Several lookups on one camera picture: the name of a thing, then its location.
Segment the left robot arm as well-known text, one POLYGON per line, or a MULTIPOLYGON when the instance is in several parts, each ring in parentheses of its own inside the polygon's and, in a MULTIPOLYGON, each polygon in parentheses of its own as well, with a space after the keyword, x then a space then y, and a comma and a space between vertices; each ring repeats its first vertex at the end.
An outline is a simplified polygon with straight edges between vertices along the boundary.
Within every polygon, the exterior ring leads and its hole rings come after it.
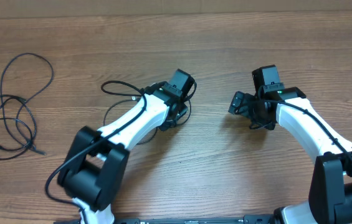
POLYGON ((111 204, 121 186, 131 150, 152 130, 178 126, 190 114, 197 83, 176 70, 168 82, 154 83, 135 95, 137 104, 98 130, 83 127, 64 163, 55 171, 57 183, 78 207, 81 223, 113 223, 111 204))

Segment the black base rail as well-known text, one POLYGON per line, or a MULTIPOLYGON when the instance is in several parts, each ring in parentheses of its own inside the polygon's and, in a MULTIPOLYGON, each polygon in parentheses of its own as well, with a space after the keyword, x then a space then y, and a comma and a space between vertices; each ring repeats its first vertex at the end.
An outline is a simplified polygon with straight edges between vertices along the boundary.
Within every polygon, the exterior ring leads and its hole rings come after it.
POLYGON ((151 219, 122 218, 113 221, 113 224, 287 224, 287 223, 316 223, 312 220, 296 219, 285 221, 281 215, 245 215, 243 217, 229 218, 190 218, 190 219, 151 219))

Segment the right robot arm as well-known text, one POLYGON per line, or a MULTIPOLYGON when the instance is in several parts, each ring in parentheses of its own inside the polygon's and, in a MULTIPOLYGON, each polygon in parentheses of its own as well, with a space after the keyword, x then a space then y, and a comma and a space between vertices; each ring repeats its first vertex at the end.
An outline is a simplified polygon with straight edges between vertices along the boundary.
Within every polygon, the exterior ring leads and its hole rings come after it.
POLYGON ((308 199, 254 215, 252 223, 352 223, 352 142, 338 134, 297 87, 281 82, 275 65, 252 72, 255 94, 238 91, 229 112, 250 129, 285 128, 314 163, 308 199))

